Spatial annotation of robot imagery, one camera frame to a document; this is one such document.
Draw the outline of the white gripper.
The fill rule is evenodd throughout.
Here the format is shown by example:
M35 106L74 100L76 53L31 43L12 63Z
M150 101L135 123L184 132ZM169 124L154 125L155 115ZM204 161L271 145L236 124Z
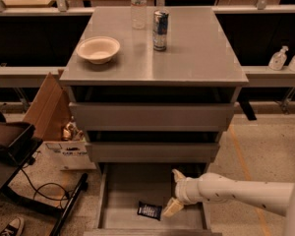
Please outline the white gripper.
M196 178L187 177L178 169L173 169L174 181L176 182L175 195L171 198L163 215L171 217L184 208L184 205L194 205L201 201L201 194L198 188L198 180Z

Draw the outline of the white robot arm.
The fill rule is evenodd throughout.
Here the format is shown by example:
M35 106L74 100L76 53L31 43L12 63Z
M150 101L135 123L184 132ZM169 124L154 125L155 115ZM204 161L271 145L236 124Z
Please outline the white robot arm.
M169 200L164 216L173 216L184 206L232 200L285 216L283 236L295 236L295 183L238 181L216 173L191 178L177 169L172 172L175 196Z

